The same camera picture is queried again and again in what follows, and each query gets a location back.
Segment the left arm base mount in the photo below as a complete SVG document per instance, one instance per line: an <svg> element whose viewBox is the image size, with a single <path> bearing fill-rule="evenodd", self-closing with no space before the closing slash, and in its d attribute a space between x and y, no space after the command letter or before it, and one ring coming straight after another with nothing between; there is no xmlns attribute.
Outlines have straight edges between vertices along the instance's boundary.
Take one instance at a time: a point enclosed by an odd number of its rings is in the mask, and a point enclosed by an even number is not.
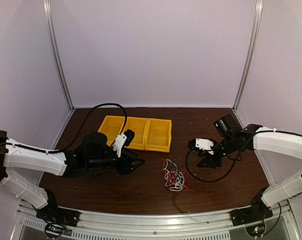
<svg viewBox="0 0 302 240"><path fill-rule="evenodd" d="M62 207L37 209L33 206L33 209L36 217L46 223L44 233L51 239L61 237L68 230L67 227L76 227L80 217L79 211Z"/></svg>

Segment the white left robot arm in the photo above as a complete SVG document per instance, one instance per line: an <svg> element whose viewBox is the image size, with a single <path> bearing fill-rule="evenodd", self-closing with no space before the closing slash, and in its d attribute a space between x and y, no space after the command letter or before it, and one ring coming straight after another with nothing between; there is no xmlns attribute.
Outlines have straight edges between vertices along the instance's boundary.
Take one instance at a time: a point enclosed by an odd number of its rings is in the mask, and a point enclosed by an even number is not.
<svg viewBox="0 0 302 240"><path fill-rule="evenodd" d="M129 175L145 160L127 149L135 134L130 129L119 134L113 146L107 145L107 136L93 132L85 135L75 150L50 150L23 145L7 137L0 130L0 186L17 198L29 202L38 217L58 222L63 217L54 194L34 185L15 171L15 168L51 173L65 178L79 178L96 170L116 169L120 175Z"/></svg>

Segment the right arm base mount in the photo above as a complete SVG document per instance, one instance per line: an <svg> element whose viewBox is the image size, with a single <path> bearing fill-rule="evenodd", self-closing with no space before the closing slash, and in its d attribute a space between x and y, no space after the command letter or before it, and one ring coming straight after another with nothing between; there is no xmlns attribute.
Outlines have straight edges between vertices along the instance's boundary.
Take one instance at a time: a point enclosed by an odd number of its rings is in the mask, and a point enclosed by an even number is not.
<svg viewBox="0 0 302 240"><path fill-rule="evenodd" d="M253 200L251 206L234 209L229 214L233 226L254 223L273 216L270 207L267 207L262 200Z"/></svg>

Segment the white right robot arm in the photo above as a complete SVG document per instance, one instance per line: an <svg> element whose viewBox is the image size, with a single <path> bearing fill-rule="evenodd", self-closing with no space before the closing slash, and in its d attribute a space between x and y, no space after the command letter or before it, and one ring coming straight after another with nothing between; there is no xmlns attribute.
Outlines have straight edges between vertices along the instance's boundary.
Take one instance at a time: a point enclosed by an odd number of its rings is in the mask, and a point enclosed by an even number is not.
<svg viewBox="0 0 302 240"><path fill-rule="evenodd" d="M197 164L203 168L219 168L222 159L232 153L237 153L233 163L240 160L245 150L268 151L302 160L302 134L270 129L258 124L242 127L230 114L214 122L215 128L222 137L220 142L213 139L196 138L189 141L188 147L197 151L202 160ZM260 220L271 217L271 206L283 200L302 194L302 169L280 183L262 189L252 199L248 208L234 210L231 216L234 220Z"/></svg>

